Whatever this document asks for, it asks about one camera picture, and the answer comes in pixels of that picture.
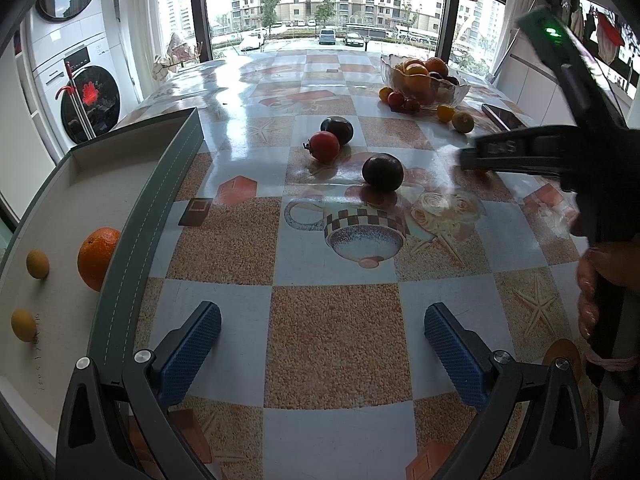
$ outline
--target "glass bowl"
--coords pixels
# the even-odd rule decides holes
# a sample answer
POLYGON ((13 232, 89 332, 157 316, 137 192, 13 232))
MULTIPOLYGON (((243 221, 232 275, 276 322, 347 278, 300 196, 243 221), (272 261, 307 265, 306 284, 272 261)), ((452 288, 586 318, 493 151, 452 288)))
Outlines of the glass bowl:
POLYGON ((396 68, 396 65, 408 59, 407 56, 380 56, 382 81, 385 86, 393 88, 405 97, 416 99, 421 108, 435 110, 438 105, 456 107, 465 98, 471 86, 460 77, 460 74, 449 68, 449 75, 455 76, 460 85, 454 85, 446 80, 436 79, 428 75, 406 75, 396 68))

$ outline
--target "dryer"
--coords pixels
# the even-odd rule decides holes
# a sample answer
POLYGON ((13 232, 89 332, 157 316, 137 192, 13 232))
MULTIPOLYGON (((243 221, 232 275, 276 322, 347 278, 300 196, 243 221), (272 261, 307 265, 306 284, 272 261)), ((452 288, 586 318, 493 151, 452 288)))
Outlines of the dryer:
POLYGON ((100 0, 37 0, 28 15, 32 67, 104 33, 100 0))
POLYGON ((68 83, 66 62, 71 65, 82 104, 96 136, 110 131, 124 116, 105 34, 54 56, 38 67, 33 76, 55 140, 65 153, 87 140, 66 92, 56 100, 58 90, 68 83))

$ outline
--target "patterned tablecloth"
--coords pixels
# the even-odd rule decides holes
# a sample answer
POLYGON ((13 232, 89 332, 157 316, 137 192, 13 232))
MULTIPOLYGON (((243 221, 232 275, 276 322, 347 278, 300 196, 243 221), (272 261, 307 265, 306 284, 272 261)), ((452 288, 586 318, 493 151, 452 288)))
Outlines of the patterned tablecloth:
MULTIPOLYGON (((472 135, 493 131, 482 102, 532 124, 469 80, 472 135)), ((455 443, 475 412, 425 340, 435 301, 521 361, 540 362, 558 338, 580 344, 572 197, 532 176, 461 171, 465 136, 432 112, 391 112, 380 81, 365 52, 234 56, 181 73, 126 119, 200 109, 206 140, 156 251, 136 348, 154 348, 201 300, 220 307, 220 340, 183 407, 229 479, 400 480, 428 440, 455 443), (323 166, 302 143, 327 115, 355 134, 323 166), (404 165, 395 196, 364 186, 377 152, 404 165)), ((580 388, 593 427, 593 389, 580 388)))

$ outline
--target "red sticker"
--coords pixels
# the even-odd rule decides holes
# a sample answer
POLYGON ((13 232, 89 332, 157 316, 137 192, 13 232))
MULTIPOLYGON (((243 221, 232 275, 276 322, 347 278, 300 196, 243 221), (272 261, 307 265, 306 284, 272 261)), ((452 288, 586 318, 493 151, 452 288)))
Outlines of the red sticker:
POLYGON ((82 102, 87 106, 95 105, 98 101, 98 95, 94 82, 89 81, 82 87, 82 102))

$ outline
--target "parked car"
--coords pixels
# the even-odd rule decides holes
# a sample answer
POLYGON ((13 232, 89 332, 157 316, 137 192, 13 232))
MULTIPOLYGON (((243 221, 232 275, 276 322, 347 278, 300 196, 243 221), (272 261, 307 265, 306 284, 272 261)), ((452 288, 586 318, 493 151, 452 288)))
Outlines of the parked car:
POLYGON ((264 45, 264 38, 266 36, 266 31, 261 28, 259 30, 252 30, 248 34, 242 38, 242 43, 240 43, 240 50, 253 50, 254 48, 260 48, 264 45))
POLYGON ((357 32, 350 32, 344 37, 345 45, 364 46, 364 40, 362 36, 357 32))
POLYGON ((320 44, 335 45, 335 30, 332 28, 323 28, 320 31, 320 44))

